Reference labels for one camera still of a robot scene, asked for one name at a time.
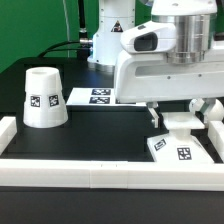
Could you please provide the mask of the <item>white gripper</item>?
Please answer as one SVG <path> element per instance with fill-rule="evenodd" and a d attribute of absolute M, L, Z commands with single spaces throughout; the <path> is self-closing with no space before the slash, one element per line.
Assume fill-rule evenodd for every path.
<path fill-rule="evenodd" d="M 159 127 L 159 101 L 224 96 L 224 47 L 215 45 L 198 63 L 167 63 L 163 53 L 129 54 L 123 50 L 114 74 L 121 103 L 148 102 L 152 124 Z"/>

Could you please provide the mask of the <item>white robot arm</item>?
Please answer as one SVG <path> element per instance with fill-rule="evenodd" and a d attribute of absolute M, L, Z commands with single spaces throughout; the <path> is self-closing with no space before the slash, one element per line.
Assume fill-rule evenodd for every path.
<path fill-rule="evenodd" d="M 216 0 L 141 0 L 151 19 L 133 26 L 126 5 L 100 0 L 102 24 L 93 36 L 92 67 L 114 74 L 115 99 L 145 104 L 188 100 L 204 121 L 224 119 L 224 41 L 215 39 Z"/>

